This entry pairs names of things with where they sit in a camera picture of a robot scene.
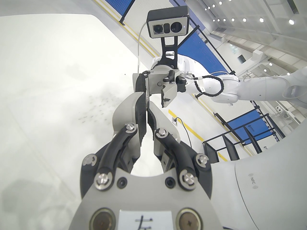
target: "silver bolt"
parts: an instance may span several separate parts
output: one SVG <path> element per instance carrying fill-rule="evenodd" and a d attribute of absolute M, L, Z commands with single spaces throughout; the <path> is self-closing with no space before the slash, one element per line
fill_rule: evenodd
<path fill-rule="evenodd" d="M 97 156 L 95 154 L 90 154 L 83 159 L 82 165 L 85 166 L 91 164 L 93 167 L 96 164 L 96 162 L 97 162 Z"/>
<path fill-rule="evenodd" d="M 205 164 L 208 162 L 208 159 L 206 158 L 206 156 L 201 155 L 201 156 L 199 157 L 199 161 L 200 161 L 201 164 L 204 164 L 204 165 L 205 165 Z"/>
<path fill-rule="evenodd" d="M 166 131 L 164 129 L 159 129 L 158 133 L 159 135 L 164 136 L 166 134 Z"/>
<path fill-rule="evenodd" d="M 108 175 L 103 173 L 97 177 L 96 182 L 98 185 L 105 185 L 108 182 L 108 180 L 109 180 Z"/>
<path fill-rule="evenodd" d="M 194 184 L 194 176 L 191 173 L 186 173 L 184 175 L 184 182 L 187 183 L 188 185 L 193 185 Z"/>
<path fill-rule="evenodd" d="M 127 124 L 126 128 L 128 131 L 132 131 L 134 129 L 134 124 Z"/>

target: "camera lens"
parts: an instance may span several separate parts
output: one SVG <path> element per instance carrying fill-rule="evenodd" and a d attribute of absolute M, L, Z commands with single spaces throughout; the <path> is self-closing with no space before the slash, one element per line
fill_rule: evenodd
<path fill-rule="evenodd" d="M 115 229 L 115 215 L 108 208 L 101 208 L 97 210 L 90 221 L 91 230 L 114 230 Z"/>
<path fill-rule="evenodd" d="M 182 24 L 179 22 L 172 23 L 171 31 L 174 33 L 180 32 L 182 29 Z"/>
<path fill-rule="evenodd" d="M 163 25 L 162 24 L 157 24 L 157 25 L 154 25 L 154 33 L 155 34 L 161 34 L 163 33 Z"/>

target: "white robot body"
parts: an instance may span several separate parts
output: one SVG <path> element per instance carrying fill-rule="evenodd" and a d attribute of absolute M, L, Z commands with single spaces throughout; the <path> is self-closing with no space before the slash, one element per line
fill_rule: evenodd
<path fill-rule="evenodd" d="M 154 58 L 153 66 L 161 59 Z M 197 61 L 178 55 L 178 69 L 190 72 L 193 77 L 210 75 Z M 218 75 L 224 84 L 224 90 L 218 96 L 212 97 L 217 103 L 235 103 L 238 100 L 247 101 L 289 101 L 303 108 L 307 108 L 307 67 L 301 68 L 290 75 L 260 77 L 239 80 L 235 75 Z M 216 94 L 221 85 L 212 78 L 190 80 L 186 86 L 186 93 L 199 94 L 206 92 Z"/>

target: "circular metal contact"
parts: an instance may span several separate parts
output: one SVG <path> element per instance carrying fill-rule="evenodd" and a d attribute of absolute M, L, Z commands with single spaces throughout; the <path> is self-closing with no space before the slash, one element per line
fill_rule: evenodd
<path fill-rule="evenodd" d="M 176 217 L 177 230 L 201 230 L 202 222 L 199 214 L 191 208 L 182 209 Z"/>
<path fill-rule="evenodd" d="M 179 175 L 181 185 L 187 190 L 194 190 L 196 188 L 197 177 L 188 173 L 186 169 L 182 170 Z"/>
<path fill-rule="evenodd" d="M 117 180 L 117 187 L 120 188 L 120 189 L 123 189 L 127 186 L 127 179 L 126 177 L 121 177 Z"/>
<path fill-rule="evenodd" d="M 166 187 L 168 187 L 169 189 L 172 189 L 172 188 L 175 187 L 176 181 L 175 181 L 174 178 L 168 177 L 168 178 L 165 179 L 165 185 L 166 185 Z"/>
<path fill-rule="evenodd" d="M 82 161 L 82 165 L 91 165 L 92 167 L 95 166 L 97 162 L 97 156 L 95 154 L 90 154 L 85 156 L 85 158 Z"/>
<path fill-rule="evenodd" d="M 136 124 L 134 123 L 128 123 L 126 124 L 126 133 L 133 133 L 136 129 Z"/>
<path fill-rule="evenodd" d="M 204 154 L 197 154 L 196 157 L 195 157 L 195 161 L 196 161 L 197 165 L 202 167 L 202 168 L 206 167 L 208 160 L 209 160 L 208 156 L 206 156 Z"/>
<path fill-rule="evenodd" d="M 108 174 L 97 173 L 94 178 L 94 184 L 98 190 L 105 190 L 111 185 L 112 180 L 113 174 L 111 172 L 109 172 Z"/>
<path fill-rule="evenodd" d="M 156 133 L 156 136 L 160 139 L 164 139 L 165 137 L 168 136 L 168 131 L 165 130 L 164 128 L 159 128 L 159 131 Z"/>
<path fill-rule="evenodd" d="M 115 225 L 115 214 L 109 208 L 97 210 L 90 220 L 90 230 L 114 230 Z"/>

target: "electrical outlet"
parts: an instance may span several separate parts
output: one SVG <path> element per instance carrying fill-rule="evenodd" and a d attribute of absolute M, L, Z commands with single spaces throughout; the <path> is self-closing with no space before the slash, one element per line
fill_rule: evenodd
<path fill-rule="evenodd" d="M 172 123 L 177 126 L 177 120 L 174 117 L 172 118 Z"/>

